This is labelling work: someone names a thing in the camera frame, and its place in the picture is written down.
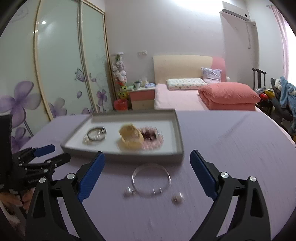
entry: metal screw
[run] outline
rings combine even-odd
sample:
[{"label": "metal screw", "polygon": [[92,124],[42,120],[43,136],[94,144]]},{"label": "metal screw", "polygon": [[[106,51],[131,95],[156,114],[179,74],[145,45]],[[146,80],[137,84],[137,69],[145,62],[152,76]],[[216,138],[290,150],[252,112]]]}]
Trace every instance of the metal screw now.
[{"label": "metal screw", "polygon": [[221,173],[221,177],[228,178],[229,177],[229,174],[227,172],[222,172]]},{"label": "metal screw", "polygon": [[67,175],[67,179],[73,179],[75,177],[75,174],[70,173]]},{"label": "metal screw", "polygon": [[40,183],[44,183],[45,181],[46,181],[46,178],[45,177],[42,177],[42,178],[39,179],[39,182]]},{"label": "metal screw", "polygon": [[251,177],[250,177],[250,180],[251,180],[252,182],[256,182],[256,181],[257,181],[257,178],[251,176]]}]

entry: curtain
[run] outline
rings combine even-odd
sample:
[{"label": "curtain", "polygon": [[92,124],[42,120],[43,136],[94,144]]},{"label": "curtain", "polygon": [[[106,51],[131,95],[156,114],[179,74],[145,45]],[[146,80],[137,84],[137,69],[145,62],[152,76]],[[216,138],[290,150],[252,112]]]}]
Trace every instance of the curtain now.
[{"label": "curtain", "polygon": [[288,79],[289,75],[289,45],[288,45],[288,35],[286,31],[286,26],[288,25],[287,21],[281,14],[281,12],[275,7],[271,6],[271,9],[276,17],[276,20],[279,24],[279,28],[281,31],[281,38],[283,42],[283,49],[284,49],[284,76]]}]

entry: red bucket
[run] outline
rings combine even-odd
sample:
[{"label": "red bucket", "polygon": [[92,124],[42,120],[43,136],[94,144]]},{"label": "red bucket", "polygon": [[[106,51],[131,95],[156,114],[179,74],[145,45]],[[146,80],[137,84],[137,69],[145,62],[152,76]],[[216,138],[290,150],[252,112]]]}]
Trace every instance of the red bucket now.
[{"label": "red bucket", "polygon": [[114,101],[115,110],[127,110],[128,109],[128,101],[126,99],[115,100]]}]

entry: floral pillowcase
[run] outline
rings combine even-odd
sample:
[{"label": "floral pillowcase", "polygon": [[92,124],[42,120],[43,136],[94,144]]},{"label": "floral pillowcase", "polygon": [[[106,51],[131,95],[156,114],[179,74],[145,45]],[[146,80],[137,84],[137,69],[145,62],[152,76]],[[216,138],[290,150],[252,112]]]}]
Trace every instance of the floral pillowcase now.
[{"label": "floral pillowcase", "polygon": [[197,90],[203,85],[206,83],[200,78],[167,80],[169,90]]},{"label": "floral pillowcase", "polygon": [[221,82],[221,73],[220,69],[202,68],[202,78],[207,84]]}]

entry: frosted glass door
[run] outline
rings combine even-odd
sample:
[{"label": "frosted glass door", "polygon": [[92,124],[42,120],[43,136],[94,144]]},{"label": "frosted glass door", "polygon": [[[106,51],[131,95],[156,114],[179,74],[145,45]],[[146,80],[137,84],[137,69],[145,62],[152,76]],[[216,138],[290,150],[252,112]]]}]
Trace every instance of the frosted glass door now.
[{"label": "frosted glass door", "polygon": [[89,113],[78,41],[78,2],[42,1],[38,16],[40,79],[53,117]]},{"label": "frosted glass door", "polygon": [[113,110],[108,80],[110,79],[104,38],[103,15],[83,4],[83,46],[91,91],[99,112]]},{"label": "frosted glass door", "polygon": [[26,1],[0,37],[0,115],[12,114],[13,153],[49,121],[33,59],[33,31],[38,4],[39,0]]}]

